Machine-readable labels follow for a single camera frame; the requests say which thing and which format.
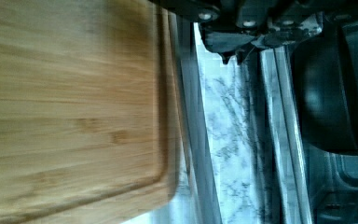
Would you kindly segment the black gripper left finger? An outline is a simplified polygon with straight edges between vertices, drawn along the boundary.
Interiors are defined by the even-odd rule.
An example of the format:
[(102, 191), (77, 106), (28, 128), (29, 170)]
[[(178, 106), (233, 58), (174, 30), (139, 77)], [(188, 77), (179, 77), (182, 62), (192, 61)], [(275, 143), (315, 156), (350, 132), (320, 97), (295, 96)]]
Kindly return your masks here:
[(215, 30), (212, 25), (202, 23), (200, 36), (204, 47), (211, 53), (218, 54), (224, 65), (227, 65), (232, 57), (236, 57), (237, 65), (241, 65), (255, 49), (252, 44), (255, 37), (244, 32)]

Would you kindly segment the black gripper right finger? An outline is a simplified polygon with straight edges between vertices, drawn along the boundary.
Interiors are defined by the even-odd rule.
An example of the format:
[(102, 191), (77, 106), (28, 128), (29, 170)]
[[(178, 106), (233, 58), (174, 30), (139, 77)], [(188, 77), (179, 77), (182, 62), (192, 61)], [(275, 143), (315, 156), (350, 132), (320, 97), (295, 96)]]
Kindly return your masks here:
[(265, 34), (256, 35), (235, 51), (237, 64), (242, 64), (254, 52), (299, 44), (320, 34), (323, 30), (323, 14), (306, 16), (301, 23), (286, 20), (275, 25), (268, 20), (267, 25), (268, 31)]

